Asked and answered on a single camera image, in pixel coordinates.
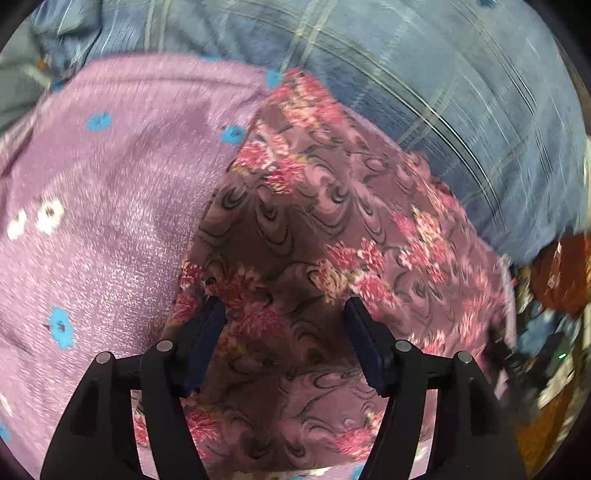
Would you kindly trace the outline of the blue plaid pillow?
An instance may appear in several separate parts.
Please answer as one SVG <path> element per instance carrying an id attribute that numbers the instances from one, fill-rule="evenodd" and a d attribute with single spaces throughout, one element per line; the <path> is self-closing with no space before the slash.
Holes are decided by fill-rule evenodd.
<path id="1" fill-rule="evenodd" d="M 46 1 L 30 22 L 63 76 L 131 52 L 307 69 L 425 153 L 480 235 L 514 262 L 585 227 L 578 95 L 523 1 Z"/>

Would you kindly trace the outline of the blue denim jeans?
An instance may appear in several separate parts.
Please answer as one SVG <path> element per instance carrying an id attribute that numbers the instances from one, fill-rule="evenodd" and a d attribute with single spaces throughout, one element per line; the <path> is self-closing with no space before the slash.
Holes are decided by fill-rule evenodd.
<path id="1" fill-rule="evenodd" d="M 544 308 L 533 300 L 518 316 L 522 326 L 518 329 L 517 350 L 531 357 L 537 356 L 554 333 L 563 333 L 573 345 L 581 330 L 581 320 L 565 311 Z"/>

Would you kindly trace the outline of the grey striped folded blanket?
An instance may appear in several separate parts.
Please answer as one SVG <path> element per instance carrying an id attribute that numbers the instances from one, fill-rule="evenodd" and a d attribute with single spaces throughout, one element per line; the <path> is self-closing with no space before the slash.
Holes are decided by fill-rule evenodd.
<path id="1" fill-rule="evenodd" d="M 53 83 L 48 57 L 29 20 L 14 32 L 1 51 L 0 129 L 4 134 Z"/>

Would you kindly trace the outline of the purple floral bed sheet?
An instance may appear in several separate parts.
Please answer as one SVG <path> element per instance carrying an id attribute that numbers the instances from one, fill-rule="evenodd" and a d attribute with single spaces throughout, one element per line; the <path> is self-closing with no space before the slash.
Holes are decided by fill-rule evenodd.
<path id="1" fill-rule="evenodd" d="M 91 358 L 142 352 L 266 70 L 186 55 L 97 61 L 1 141 L 2 477 L 38 478 Z"/>

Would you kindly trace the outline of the maroon floral patterned shirt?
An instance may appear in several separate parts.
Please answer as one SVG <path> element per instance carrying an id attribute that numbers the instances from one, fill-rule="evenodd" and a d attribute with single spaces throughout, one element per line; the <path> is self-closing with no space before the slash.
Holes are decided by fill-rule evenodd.
<path id="1" fill-rule="evenodd" d="M 425 353 L 482 360 L 507 321 L 505 278 L 423 155 L 288 72 L 199 222 L 164 328 L 224 303 L 204 385 L 181 402 L 209 476 L 355 472 L 387 402 L 356 361 L 346 300 Z"/>

